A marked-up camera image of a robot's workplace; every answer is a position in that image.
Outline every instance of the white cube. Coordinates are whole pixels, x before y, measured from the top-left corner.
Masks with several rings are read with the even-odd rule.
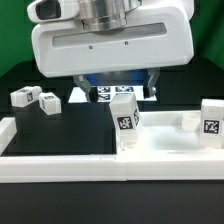
[[[122,143],[135,143],[139,124],[139,110],[135,94],[115,95],[110,103],[116,134]]]
[[[222,148],[224,100],[202,100],[200,144]]]
[[[0,122],[0,155],[17,132],[15,118],[6,117]]]
[[[39,95],[40,108],[47,114],[61,113],[61,100],[53,93],[41,93]]]
[[[39,86],[26,86],[10,94],[12,106],[25,107],[38,100],[42,89]]]

